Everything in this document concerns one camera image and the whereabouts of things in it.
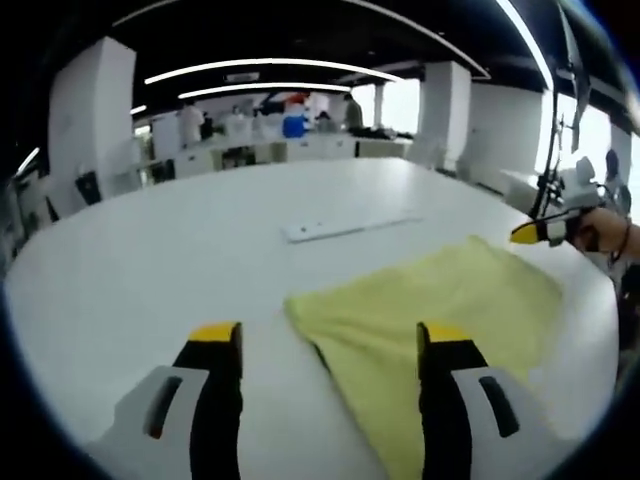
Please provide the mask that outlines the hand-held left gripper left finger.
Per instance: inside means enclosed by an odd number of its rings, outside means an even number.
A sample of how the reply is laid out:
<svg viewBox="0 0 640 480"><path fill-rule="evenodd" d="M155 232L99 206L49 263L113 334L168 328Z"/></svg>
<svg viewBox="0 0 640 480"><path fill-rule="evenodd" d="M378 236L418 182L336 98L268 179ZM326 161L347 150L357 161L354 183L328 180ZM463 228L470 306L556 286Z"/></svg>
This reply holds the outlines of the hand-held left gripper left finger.
<svg viewBox="0 0 640 480"><path fill-rule="evenodd" d="M199 327L121 398L87 452L113 479L237 479L242 376L241 324Z"/></svg>

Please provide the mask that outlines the person's right hand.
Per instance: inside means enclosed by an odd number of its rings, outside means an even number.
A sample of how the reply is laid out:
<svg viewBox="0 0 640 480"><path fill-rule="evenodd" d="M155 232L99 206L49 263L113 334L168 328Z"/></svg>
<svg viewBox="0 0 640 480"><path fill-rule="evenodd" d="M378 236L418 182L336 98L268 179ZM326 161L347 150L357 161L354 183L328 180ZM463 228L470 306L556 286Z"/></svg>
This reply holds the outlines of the person's right hand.
<svg viewBox="0 0 640 480"><path fill-rule="evenodd" d="M600 253L639 258L639 226L626 217L605 208L595 208L580 219L580 227L572 244L581 251L590 251L593 232L598 234Z"/></svg>

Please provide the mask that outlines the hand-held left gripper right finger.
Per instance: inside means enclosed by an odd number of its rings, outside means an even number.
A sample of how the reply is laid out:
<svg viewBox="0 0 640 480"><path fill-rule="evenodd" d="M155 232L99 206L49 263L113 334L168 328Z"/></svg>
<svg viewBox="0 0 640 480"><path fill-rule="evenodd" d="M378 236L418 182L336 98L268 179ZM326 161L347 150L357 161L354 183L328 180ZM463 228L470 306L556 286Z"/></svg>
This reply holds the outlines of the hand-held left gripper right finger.
<svg viewBox="0 0 640 480"><path fill-rule="evenodd" d="M417 326L425 479L544 479L565 456L531 392L463 331Z"/></svg>

